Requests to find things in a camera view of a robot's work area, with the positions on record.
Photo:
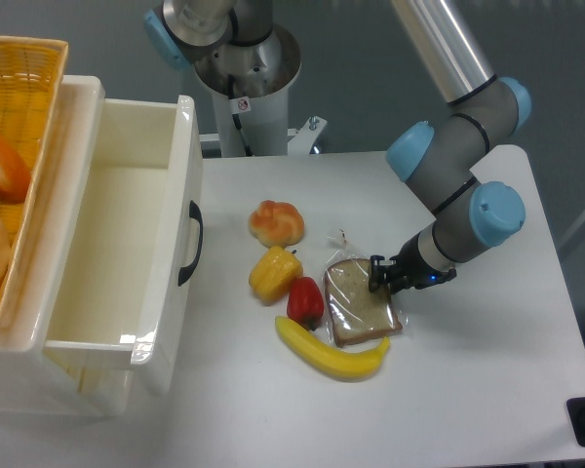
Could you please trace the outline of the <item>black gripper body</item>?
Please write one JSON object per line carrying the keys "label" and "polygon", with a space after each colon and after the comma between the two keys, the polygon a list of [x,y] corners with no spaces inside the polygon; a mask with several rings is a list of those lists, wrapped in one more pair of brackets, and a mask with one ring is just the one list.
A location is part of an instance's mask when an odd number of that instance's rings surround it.
{"label": "black gripper body", "polygon": [[408,240],[391,260],[395,261],[389,268],[388,285],[391,294],[411,288],[422,290],[441,285],[457,276],[454,266],[437,269],[423,258],[418,246],[418,235]]}

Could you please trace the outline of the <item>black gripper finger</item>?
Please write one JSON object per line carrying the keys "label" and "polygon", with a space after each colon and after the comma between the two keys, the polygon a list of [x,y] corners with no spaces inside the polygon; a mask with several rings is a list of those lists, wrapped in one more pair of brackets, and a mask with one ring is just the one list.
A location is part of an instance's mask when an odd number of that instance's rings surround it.
{"label": "black gripper finger", "polygon": [[370,257],[368,287],[370,293],[384,288],[388,291],[396,278],[397,259],[395,256],[386,259],[383,255],[374,254]]}

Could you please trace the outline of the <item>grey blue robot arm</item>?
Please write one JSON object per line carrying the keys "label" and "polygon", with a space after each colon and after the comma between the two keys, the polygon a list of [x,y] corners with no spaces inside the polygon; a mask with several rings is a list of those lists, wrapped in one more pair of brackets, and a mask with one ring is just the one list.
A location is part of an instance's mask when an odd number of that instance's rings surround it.
{"label": "grey blue robot arm", "polygon": [[[440,127],[413,125],[386,152],[390,168],[434,217],[397,255],[370,260],[370,290],[398,293],[452,280],[458,265],[522,228],[518,193],[479,182],[471,170],[527,120],[531,99],[517,80],[496,76],[452,2],[393,7],[451,111]],[[172,68],[193,68],[209,89],[223,156],[289,152],[288,89],[300,51],[274,22],[271,2],[165,1],[145,13],[143,25]]]}

